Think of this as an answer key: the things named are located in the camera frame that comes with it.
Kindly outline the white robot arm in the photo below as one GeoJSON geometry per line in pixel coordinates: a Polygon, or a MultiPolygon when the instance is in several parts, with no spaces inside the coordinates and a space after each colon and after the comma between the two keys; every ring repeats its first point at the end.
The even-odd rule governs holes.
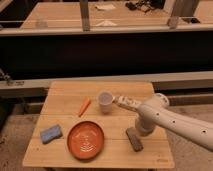
{"type": "Polygon", "coordinates": [[[164,94],[156,93],[139,105],[137,113],[140,117],[213,152],[213,123],[169,111],[169,104],[169,99],[164,94]]]}

